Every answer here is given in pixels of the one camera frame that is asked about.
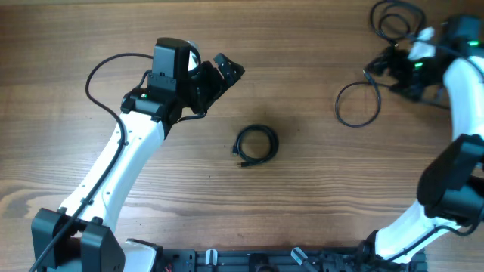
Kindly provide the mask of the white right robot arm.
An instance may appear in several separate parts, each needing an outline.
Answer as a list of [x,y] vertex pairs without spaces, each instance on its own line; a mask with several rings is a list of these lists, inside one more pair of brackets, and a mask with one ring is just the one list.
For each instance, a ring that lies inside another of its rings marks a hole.
[[374,235],[372,252],[384,261],[407,264],[446,233],[469,236],[483,220],[483,45],[481,21],[472,15],[448,18],[437,44],[434,30],[413,38],[406,62],[419,84],[442,83],[448,92],[452,141],[424,170],[416,201]]

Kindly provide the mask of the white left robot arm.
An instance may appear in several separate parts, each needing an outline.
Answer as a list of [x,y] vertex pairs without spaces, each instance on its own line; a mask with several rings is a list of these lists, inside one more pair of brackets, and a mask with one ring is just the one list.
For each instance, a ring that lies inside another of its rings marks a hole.
[[224,54],[200,58],[191,42],[159,38],[152,65],[124,95],[116,127],[81,184],[56,210],[40,209],[31,224],[34,271],[167,271],[163,248],[142,240],[120,243],[121,209],[146,162],[171,128],[202,119],[244,74]]

